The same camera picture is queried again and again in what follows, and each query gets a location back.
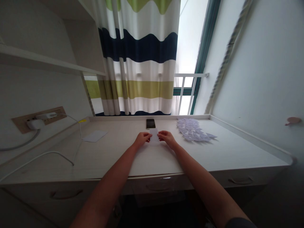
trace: white desk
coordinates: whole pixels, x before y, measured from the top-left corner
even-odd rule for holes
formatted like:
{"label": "white desk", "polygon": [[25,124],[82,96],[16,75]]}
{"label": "white desk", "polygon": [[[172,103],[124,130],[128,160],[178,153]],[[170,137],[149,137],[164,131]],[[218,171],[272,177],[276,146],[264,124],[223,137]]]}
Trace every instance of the white desk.
{"label": "white desk", "polygon": [[[94,117],[84,123],[83,136],[108,131],[98,142],[82,142],[75,166],[56,154],[38,158],[0,183],[60,227],[68,227],[98,181],[154,118],[159,130],[172,132],[176,141],[224,187],[267,184],[296,159],[288,152],[209,115],[189,116],[203,132],[218,136],[209,143],[187,142],[176,127],[176,116]],[[33,157],[51,150],[72,159],[79,144],[78,125],[33,148],[0,168],[0,176]],[[193,189],[174,153],[161,142],[138,151],[121,194],[141,194]]]}
{"label": "white desk", "polygon": [[[284,154],[283,150],[272,148],[272,150],[276,150],[273,153],[276,155],[274,156],[269,151],[254,145],[253,142],[256,139],[252,136],[234,128],[234,131],[238,131],[237,133],[245,134],[247,139],[244,139],[244,136],[240,137],[231,132],[231,129],[228,130],[229,126],[227,127],[225,123],[218,124],[219,120],[202,119],[206,117],[209,118],[207,115],[197,117],[200,127],[203,132],[211,133],[218,138],[203,143],[184,140],[176,127],[176,118],[173,119],[173,116],[155,117],[155,124],[158,130],[172,132],[176,141],[209,172],[271,167],[281,170],[293,163],[293,158]],[[146,117],[91,118],[91,122],[82,128],[83,136],[95,130],[107,131],[108,134],[96,143],[82,142],[76,156],[75,166],[72,167],[69,162],[56,154],[50,154],[12,174],[2,184],[101,179],[134,142],[137,134],[147,131],[145,119]],[[77,130],[46,151],[59,151],[72,159],[78,143],[79,131]],[[129,178],[181,173],[183,170],[165,142],[161,142],[158,146],[145,143],[135,157]]]}

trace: round hook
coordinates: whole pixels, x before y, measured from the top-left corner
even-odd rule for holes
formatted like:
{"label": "round hook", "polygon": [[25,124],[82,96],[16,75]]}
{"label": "round hook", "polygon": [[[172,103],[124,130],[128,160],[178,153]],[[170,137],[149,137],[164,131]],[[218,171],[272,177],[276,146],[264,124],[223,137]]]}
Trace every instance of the round hook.
{"label": "round hook", "polygon": [[285,126],[288,126],[290,124],[297,124],[297,123],[301,122],[301,119],[298,117],[289,117],[287,119],[287,121],[288,121],[288,123],[286,123]]}

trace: hand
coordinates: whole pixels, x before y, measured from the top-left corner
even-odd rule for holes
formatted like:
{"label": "hand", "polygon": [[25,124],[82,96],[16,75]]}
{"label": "hand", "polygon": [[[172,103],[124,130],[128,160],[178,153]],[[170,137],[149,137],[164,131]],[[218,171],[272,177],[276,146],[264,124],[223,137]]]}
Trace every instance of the hand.
{"label": "hand", "polygon": [[165,141],[172,150],[174,150],[176,145],[178,145],[173,135],[169,131],[159,131],[157,136],[159,141]]}
{"label": "hand", "polygon": [[150,142],[150,137],[152,136],[152,134],[148,133],[148,132],[140,132],[137,136],[137,138],[135,139],[133,146],[136,147],[136,149],[141,148],[145,142],[149,143]]}

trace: curtain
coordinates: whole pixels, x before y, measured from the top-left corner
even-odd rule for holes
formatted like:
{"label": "curtain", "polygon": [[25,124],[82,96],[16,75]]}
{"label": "curtain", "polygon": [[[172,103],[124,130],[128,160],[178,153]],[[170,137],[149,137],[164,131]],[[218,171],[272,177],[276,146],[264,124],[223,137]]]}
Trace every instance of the curtain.
{"label": "curtain", "polygon": [[169,115],[180,0],[96,0],[96,7],[102,114]]}

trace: wall shelf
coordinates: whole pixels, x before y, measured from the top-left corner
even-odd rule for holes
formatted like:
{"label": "wall shelf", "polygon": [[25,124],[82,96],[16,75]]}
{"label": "wall shelf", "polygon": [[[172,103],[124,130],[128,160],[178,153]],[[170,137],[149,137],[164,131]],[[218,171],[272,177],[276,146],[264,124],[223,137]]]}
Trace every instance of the wall shelf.
{"label": "wall shelf", "polygon": [[88,0],[40,0],[42,4],[64,20],[95,21]]}
{"label": "wall shelf", "polygon": [[59,59],[54,59],[30,51],[22,50],[20,48],[6,46],[4,44],[0,44],[0,64],[66,74],[80,75],[80,71],[85,71],[97,75],[105,75],[105,73],[100,71],[92,70]]}

